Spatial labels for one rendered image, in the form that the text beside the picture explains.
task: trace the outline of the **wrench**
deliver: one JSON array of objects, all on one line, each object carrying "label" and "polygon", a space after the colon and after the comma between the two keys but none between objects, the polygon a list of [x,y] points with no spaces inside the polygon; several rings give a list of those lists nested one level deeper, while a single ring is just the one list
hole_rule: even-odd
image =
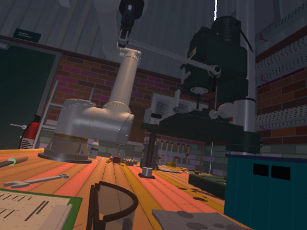
[{"label": "wrench", "polygon": [[11,186],[11,189],[19,189],[22,187],[27,187],[30,184],[36,184],[36,183],[40,183],[40,182],[47,182],[49,180],[56,180],[56,179],[60,179],[60,178],[69,178],[68,174],[59,174],[58,176],[50,176],[50,177],[43,177],[43,178],[39,178],[39,179],[34,179],[34,180],[25,180],[24,182],[20,181],[20,180],[15,180],[13,182],[6,182],[3,184],[3,186]]}]

